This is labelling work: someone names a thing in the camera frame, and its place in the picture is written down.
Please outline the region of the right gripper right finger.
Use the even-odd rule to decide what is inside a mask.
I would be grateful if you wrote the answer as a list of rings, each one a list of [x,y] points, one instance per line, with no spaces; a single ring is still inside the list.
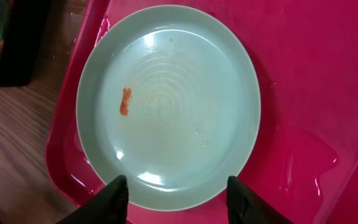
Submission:
[[[229,224],[291,223],[236,176],[228,177],[226,205]]]

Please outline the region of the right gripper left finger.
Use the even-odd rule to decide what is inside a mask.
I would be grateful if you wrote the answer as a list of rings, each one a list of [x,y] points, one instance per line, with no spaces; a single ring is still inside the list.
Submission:
[[[119,175],[57,224],[126,224],[128,203],[127,177]]]

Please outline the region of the white plate bottom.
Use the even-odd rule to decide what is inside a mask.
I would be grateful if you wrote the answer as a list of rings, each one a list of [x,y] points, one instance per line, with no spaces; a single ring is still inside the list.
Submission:
[[[119,112],[124,88],[129,113]],[[98,177],[127,177],[129,200],[179,211],[241,172],[259,132],[260,88],[243,44],[198,9],[160,5],[116,23],[81,74],[76,123]]]

